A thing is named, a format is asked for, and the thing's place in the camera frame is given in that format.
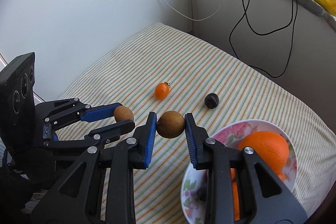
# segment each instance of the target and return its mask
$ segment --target pink flower pattern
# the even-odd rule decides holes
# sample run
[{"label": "pink flower pattern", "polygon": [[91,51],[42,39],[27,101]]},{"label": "pink flower pattern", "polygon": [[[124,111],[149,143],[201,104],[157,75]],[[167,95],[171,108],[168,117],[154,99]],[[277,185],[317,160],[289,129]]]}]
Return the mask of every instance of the pink flower pattern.
[{"label": "pink flower pattern", "polygon": [[293,168],[293,170],[295,170],[295,172],[297,171],[297,162],[295,159],[293,159],[293,161],[291,162],[291,168]]},{"label": "pink flower pattern", "polygon": [[252,133],[255,129],[256,128],[251,127],[248,122],[240,122],[219,131],[213,138],[226,144],[230,135],[234,134],[236,136],[242,136],[244,134]]}]

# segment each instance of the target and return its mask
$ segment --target white wall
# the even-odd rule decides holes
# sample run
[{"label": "white wall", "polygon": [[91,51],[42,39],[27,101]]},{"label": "white wall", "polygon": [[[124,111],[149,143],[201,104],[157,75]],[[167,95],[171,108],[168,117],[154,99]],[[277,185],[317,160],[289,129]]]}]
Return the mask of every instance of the white wall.
[{"label": "white wall", "polygon": [[[216,11],[221,0],[195,0],[196,18]],[[242,0],[224,0],[212,18],[198,22],[196,36],[233,55],[229,34],[243,15]],[[291,0],[251,0],[248,9],[251,25],[257,32],[269,32],[286,25],[291,17]],[[291,28],[266,37],[252,33],[245,20],[232,36],[241,60],[279,75],[287,62]],[[312,108],[336,132],[336,33],[324,18],[299,6],[292,57],[286,73],[272,79]]]},{"label": "white wall", "polygon": [[[190,0],[166,0],[191,15]],[[55,100],[85,69],[138,31],[191,22],[160,0],[0,0],[0,52],[36,53],[34,91]]]}]

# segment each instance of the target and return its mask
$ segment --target striped bed sheet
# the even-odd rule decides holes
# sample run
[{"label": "striped bed sheet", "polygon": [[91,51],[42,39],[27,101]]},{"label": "striped bed sheet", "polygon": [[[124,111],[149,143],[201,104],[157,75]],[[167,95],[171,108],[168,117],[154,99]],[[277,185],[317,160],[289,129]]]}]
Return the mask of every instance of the striped bed sheet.
[{"label": "striped bed sheet", "polygon": [[[160,82],[171,83],[171,91],[162,101],[153,97]],[[204,106],[204,97],[210,92],[220,98],[214,110]],[[92,106],[120,102],[133,111],[136,126],[146,122],[150,111],[160,117],[168,110],[182,115],[192,112],[197,125],[206,128],[209,135],[243,119],[276,124],[295,147],[298,176],[293,193],[308,215],[321,204],[336,179],[336,136],[307,105],[231,55],[161,23],[106,54],[60,99],[74,97]],[[58,131],[58,135],[61,140],[81,139],[90,130],[112,122],[114,118],[80,122]],[[181,182],[188,163],[184,134],[169,140],[156,134],[150,167],[134,170],[138,224],[188,223],[180,205]]]}]

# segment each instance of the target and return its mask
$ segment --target bowl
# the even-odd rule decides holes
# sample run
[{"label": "bowl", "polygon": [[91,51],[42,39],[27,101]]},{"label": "bowl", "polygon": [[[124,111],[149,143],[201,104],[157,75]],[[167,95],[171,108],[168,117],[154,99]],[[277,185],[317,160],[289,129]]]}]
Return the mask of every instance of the bowl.
[{"label": "bowl", "polygon": [[[283,182],[292,192],[297,175],[297,158],[294,146],[286,133],[271,122],[251,119],[234,122],[214,134],[212,137],[230,148],[237,148],[239,142],[257,131],[271,131],[281,135],[287,142],[289,156],[282,172],[285,175]],[[189,164],[182,180],[181,206],[185,218],[190,224],[204,224],[205,202],[199,200],[197,191],[206,183],[206,170],[195,170]]]}]

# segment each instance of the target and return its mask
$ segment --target fruit in bowl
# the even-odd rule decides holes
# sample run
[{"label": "fruit in bowl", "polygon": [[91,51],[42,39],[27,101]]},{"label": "fruit in bowl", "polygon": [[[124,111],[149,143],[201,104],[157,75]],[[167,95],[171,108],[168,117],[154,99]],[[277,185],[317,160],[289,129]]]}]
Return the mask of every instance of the fruit in bowl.
[{"label": "fruit in bowl", "polygon": [[288,144],[283,137],[271,131],[257,131],[243,138],[237,149],[242,150],[247,146],[252,147],[264,162],[283,178],[281,170],[289,155]]},{"label": "fruit in bowl", "polygon": [[[253,143],[250,143],[250,141],[246,143],[246,138],[248,138],[248,136],[255,134],[257,132],[264,132],[264,131],[268,131],[270,133],[278,135],[274,136],[270,134],[270,137],[267,137],[267,139],[269,139],[268,141],[272,145],[276,144],[277,145],[276,149],[280,150],[280,155],[278,155],[277,157],[274,157],[274,155],[271,156],[271,158],[273,158],[271,163],[268,163],[261,156],[263,151],[260,151],[260,149],[258,149],[258,145],[262,143],[263,138],[261,140],[260,139],[258,140],[258,138],[256,138],[256,140],[253,140]],[[280,172],[275,173],[288,187],[288,189],[290,191],[293,191],[297,176],[297,158],[293,144],[291,143],[289,137],[278,126],[263,120],[257,120],[257,119],[244,120],[227,125],[226,127],[220,129],[211,137],[223,143],[225,146],[234,149],[239,148],[242,149],[246,146],[252,147],[271,167],[271,169],[274,168],[273,171],[277,170],[279,166],[283,164],[285,158],[286,160],[283,168],[280,170]],[[200,190],[204,189],[204,187],[206,189],[206,183],[207,183],[206,172],[207,172],[206,170],[195,170],[193,168],[193,165],[189,164],[184,174],[181,187],[181,205],[183,213],[190,224],[194,224],[195,222],[199,224],[204,224],[205,202],[201,200],[198,195],[190,195],[188,193],[191,190],[195,193],[198,193]],[[234,198],[233,206],[234,208],[236,208],[235,220],[238,220],[239,199],[236,191],[237,187],[235,183],[235,175],[236,175],[235,170],[232,169],[231,179],[232,179],[232,194]]]}]

